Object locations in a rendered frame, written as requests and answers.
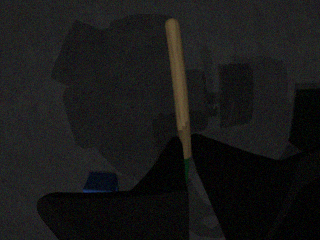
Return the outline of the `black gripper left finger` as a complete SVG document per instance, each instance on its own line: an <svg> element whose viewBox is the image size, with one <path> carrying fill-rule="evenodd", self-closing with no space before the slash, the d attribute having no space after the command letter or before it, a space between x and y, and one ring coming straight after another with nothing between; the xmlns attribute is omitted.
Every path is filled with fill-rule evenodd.
<svg viewBox="0 0 320 240"><path fill-rule="evenodd" d="M132 191L48 193L37 212L59 240L189 240L184 164L171 137Z"/></svg>

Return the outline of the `wooden stick with green string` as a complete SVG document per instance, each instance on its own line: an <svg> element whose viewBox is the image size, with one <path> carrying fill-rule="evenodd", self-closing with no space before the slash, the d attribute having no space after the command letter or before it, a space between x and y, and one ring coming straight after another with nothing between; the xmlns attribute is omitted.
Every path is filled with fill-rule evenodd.
<svg viewBox="0 0 320 240"><path fill-rule="evenodd" d="M183 143L185 183L188 181L188 159L191 157L191 117L189 117L188 83L185 80L184 47L181 41L180 23L176 19L165 21L167 31L169 64L171 64L173 101L175 101L175 115L177 137Z"/></svg>

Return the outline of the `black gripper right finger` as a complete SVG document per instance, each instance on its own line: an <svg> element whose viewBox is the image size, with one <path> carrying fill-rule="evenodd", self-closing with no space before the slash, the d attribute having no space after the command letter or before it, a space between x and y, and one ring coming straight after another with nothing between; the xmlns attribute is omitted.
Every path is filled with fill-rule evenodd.
<svg viewBox="0 0 320 240"><path fill-rule="evenodd" d="M297 192L320 177L320 145L284 160L191 135L197 175L225 240L271 240Z"/></svg>

